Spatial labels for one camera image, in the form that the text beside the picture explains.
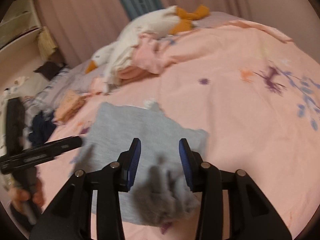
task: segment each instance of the bed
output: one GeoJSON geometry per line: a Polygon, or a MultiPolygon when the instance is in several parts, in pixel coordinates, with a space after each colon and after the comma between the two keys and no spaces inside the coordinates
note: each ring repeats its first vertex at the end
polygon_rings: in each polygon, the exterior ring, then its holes
{"type": "MultiPolygon", "coordinates": [[[[320,203],[319,65],[276,29],[223,19],[177,35],[164,51],[175,64],[158,77],[91,97],[50,140],[84,133],[102,102],[145,107],[154,98],[183,127],[209,132],[205,159],[221,170],[246,170],[299,239],[320,203]]],[[[76,155],[39,166],[45,207],[68,179],[76,155]]],[[[124,232],[127,239],[193,239],[197,216],[175,222],[165,234],[130,223],[124,232]]]]}

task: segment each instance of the gray cloth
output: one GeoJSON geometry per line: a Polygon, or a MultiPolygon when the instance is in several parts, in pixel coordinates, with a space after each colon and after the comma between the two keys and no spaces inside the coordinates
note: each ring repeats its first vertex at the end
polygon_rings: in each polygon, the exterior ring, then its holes
{"type": "MultiPolygon", "coordinates": [[[[207,132],[182,128],[163,112],[156,112],[159,108],[152,109],[155,111],[102,103],[75,170],[100,170],[139,138],[141,156],[134,185],[130,192],[119,194],[121,217],[133,224],[160,226],[189,216],[200,205],[186,184],[179,140],[186,138],[190,148],[203,155],[207,132]]],[[[92,206],[95,213],[95,201],[92,206]]]]}

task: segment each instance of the pink bedsheet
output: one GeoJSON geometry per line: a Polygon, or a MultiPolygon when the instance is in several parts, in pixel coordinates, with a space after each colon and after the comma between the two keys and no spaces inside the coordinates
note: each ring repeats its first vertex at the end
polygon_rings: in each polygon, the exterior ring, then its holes
{"type": "MultiPolygon", "coordinates": [[[[221,170],[246,170],[295,238],[320,203],[320,66],[278,30],[246,21],[177,35],[164,57],[176,64],[90,98],[50,140],[81,133],[103,101],[143,107],[155,98],[169,118],[209,132],[206,160],[221,170]]],[[[40,165],[46,205],[68,179],[76,152],[40,165]]],[[[124,223],[125,236],[191,240],[196,219],[178,221],[164,235],[124,223]]]]}

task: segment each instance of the finger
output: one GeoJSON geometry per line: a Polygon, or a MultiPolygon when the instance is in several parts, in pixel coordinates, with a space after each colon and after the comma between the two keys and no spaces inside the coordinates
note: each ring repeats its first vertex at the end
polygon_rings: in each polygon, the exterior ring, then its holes
{"type": "Polygon", "coordinates": [[[22,207],[22,202],[20,201],[14,201],[12,200],[12,205],[16,209],[16,211],[20,212],[23,214],[23,207],[22,207]]]}
{"type": "Polygon", "coordinates": [[[23,213],[22,201],[27,201],[30,198],[29,193],[16,187],[11,187],[8,193],[14,208],[18,212],[23,213]]]}
{"type": "Polygon", "coordinates": [[[43,194],[41,192],[36,192],[33,195],[33,202],[35,204],[37,204],[39,207],[42,207],[44,205],[44,198],[43,198],[43,194]]]}
{"type": "Polygon", "coordinates": [[[30,194],[27,191],[16,187],[10,188],[8,194],[12,201],[27,201],[30,198],[30,194]]]}
{"type": "Polygon", "coordinates": [[[42,191],[42,181],[39,178],[37,179],[36,190],[42,191]]]}

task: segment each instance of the white shelf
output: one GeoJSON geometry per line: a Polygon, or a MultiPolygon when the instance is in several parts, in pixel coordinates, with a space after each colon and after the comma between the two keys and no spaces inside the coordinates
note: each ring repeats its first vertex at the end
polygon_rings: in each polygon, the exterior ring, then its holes
{"type": "Polygon", "coordinates": [[[40,31],[33,0],[15,0],[0,23],[0,62],[32,43],[40,31]]]}

